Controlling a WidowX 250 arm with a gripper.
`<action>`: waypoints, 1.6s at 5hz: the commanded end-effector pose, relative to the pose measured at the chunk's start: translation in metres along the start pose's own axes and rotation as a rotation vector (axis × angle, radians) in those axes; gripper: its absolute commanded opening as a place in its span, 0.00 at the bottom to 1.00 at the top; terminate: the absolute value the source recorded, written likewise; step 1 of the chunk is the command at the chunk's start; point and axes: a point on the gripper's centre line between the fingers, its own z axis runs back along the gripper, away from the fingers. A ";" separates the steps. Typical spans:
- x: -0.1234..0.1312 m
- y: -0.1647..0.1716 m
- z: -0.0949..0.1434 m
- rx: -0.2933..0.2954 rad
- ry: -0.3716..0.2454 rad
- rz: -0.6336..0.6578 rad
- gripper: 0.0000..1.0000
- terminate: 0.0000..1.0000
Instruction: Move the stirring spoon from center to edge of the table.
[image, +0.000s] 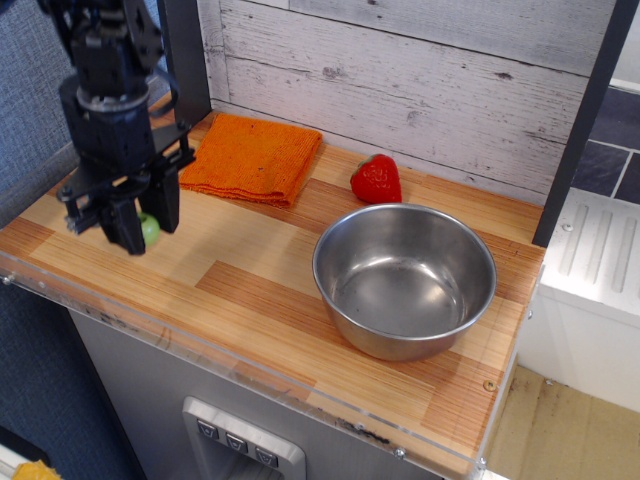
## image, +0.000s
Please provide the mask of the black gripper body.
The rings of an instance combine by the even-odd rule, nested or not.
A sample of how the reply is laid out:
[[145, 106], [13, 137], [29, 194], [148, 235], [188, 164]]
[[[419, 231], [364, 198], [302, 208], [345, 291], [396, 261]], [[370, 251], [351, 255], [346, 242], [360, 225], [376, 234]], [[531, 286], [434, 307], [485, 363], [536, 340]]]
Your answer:
[[101, 228], [100, 214], [109, 200], [131, 199], [141, 212], [139, 197], [153, 172], [175, 167], [179, 173], [195, 160], [188, 124], [151, 126], [148, 87], [132, 96], [91, 97], [73, 76], [62, 83], [60, 97], [79, 164], [57, 198], [76, 234]]

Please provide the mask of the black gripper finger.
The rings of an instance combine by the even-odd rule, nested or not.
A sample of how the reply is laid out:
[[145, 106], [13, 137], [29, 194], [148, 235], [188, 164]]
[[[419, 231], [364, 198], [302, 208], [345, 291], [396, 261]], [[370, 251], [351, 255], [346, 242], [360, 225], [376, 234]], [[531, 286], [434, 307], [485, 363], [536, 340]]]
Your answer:
[[155, 171], [150, 183], [139, 197], [143, 212], [156, 218], [160, 229], [173, 233], [179, 225], [180, 188], [175, 167]]
[[130, 255], [143, 255], [146, 252], [141, 222], [133, 200], [109, 200], [101, 211], [99, 223], [107, 239]]

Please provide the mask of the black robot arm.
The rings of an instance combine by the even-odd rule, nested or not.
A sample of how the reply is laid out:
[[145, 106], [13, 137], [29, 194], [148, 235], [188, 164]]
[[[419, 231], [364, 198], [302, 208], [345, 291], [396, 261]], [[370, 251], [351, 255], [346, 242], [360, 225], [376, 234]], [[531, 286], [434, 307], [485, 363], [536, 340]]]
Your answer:
[[59, 88], [75, 172], [58, 190], [68, 228], [81, 234], [100, 226], [107, 239], [142, 255], [143, 218], [172, 233], [179, 224], [178, 173], [195, 154], [184, 122], [153, 128], [171, 111], [148, 108], [152, 74], [175, 83], [159, 68], [162, 32], [142, 1], [43, 1], [75, 69]]

